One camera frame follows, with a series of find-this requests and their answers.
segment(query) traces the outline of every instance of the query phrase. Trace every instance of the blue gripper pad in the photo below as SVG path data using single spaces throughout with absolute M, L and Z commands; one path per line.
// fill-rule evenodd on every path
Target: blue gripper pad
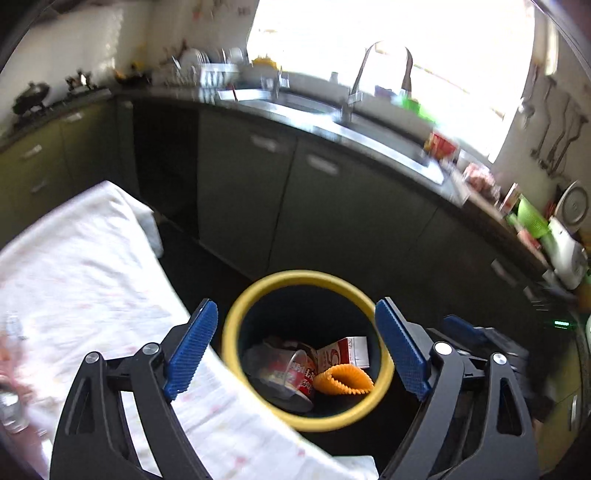
M 431 392 L 428 352 L 433 341 L 420 325 L 407 322 L 388 298 L 375 306 L 375 323 L 404 388 L 424 401 Z
M 470 349 L 487 341 L 486 335 L 480 329 L 456 315 L 444 317 L 441 329 L 448 337 Z
M 164 395 L 169 401 L 187 391 L 217 327 L 217 305 L 209 300 L 187 328 L 166 369 Z

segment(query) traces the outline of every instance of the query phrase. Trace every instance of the yellow trash can rim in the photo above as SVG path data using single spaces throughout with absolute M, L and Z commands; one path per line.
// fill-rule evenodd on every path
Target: yellow trash can rim
M 333 275 L 313 270 L 289 270 L 279 272 L 253 283 L 253 285 L 242 292 L 232 305 L 223 328 L 222 359 L 230 371 L 232 371 L 232 373 L 236 375 L 236 377 L 244 383 L 266 407 L 271 409 L 277 417 L 294 429 L 301 432 L 327 432 L 329 430 L 337 430 L 346 427 L 347 425 L 351 425 L 362 419 L 372 411 L 382 400 L 392 382 L 394 363 L 392 362 L 388 349 L 377 332 L 377 329 L 376 333 L 378 334 L 381 350 L 381 365 L 374 389 L 352 408 L 337 415 L 321 419 L 313 419 L 300 417 L 281 410 L 261 397 L 242 371 L 240 359 L 238 358 L 237 345 L 238 332 L 240 331 L 246 313 L 260 298 L 264 297 L 269 292 L 293 285 L 314 285 L 332 290 L 349 299 L 365 314 L 368 320 L 375 325 L 375 304 L 365 293 L 347 281 Z

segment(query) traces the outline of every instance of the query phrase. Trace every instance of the window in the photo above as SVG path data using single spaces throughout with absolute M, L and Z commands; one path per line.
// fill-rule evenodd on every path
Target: window
M 413 55 L 413 97 L 437 123 L 483 155 L 498 141 L 506 114 L 523 93 L 534 41 L 529 0 L 260 0 L 248 54 L 284 70 L 352 85 L 365 49 L 372 52 L 361 89 L 398 93 L 406 50 Z

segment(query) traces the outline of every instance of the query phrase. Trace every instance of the rice cooker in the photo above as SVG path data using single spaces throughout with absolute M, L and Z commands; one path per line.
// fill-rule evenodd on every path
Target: rice cooker
M 550 218 L 548 227 L 550 233 L 540 238 L 540 242 L 550 257 L 556 276 L 566 288 L 574 290 L 587 272 L 587 253 L 556 217 Z

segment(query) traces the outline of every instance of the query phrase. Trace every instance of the stovetop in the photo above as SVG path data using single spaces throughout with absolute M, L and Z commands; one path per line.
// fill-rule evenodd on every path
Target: stovetop
M 19 130 L 33 124 L 34 122 L 43 118 L 44 116 L 53 113 L 56 109 L 60 109 L 61 107 L 67 106 L 74 100 L 84 98 L 86 96 L 95 94 L 96 92 L 100 92 L 101 90 L 106 89 L 106 86 L 102 86 L 92 90 L 86 89 L 74 93 L 68 92 L 65 98 L 58 100 L 57 102 L 53 102 L 51 105 L 45 106 L 43 108 L 38 108 L 36 110 L 28 110 L 26 111 L 26 113 L 19 115 L 17 120 L 12 124 L 12 133 L 16 133 Z

